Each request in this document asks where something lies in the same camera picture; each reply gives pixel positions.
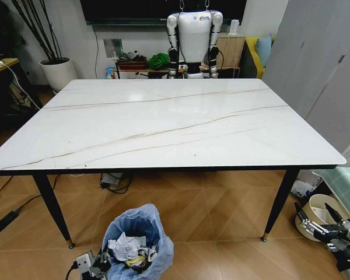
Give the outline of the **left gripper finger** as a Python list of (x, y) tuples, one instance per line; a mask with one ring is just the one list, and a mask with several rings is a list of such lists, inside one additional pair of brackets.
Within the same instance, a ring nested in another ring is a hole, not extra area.
[(109, 250), (100, 250), (97, 256), (97, 262), (99, 264), (109, 264), (110, 263)]

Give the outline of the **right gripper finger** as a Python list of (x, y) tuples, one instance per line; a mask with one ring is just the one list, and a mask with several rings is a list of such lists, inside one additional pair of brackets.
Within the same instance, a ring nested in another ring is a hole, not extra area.
[(304, 210), (299, 206), (297, 202), (294, 203), (296, 209), (296, 215), (299, 219), (298, 226), (302, 228), (308, 235), (314, 236), (314, 233), (321, 233), (321, 227), (316, 223), (311, 221)]
[(342, 216), (329, 204), (324, 204), (330, 216), (336, 222), (338, 230), (345, 234), (350, 234), (350, 220), (343, 219)]

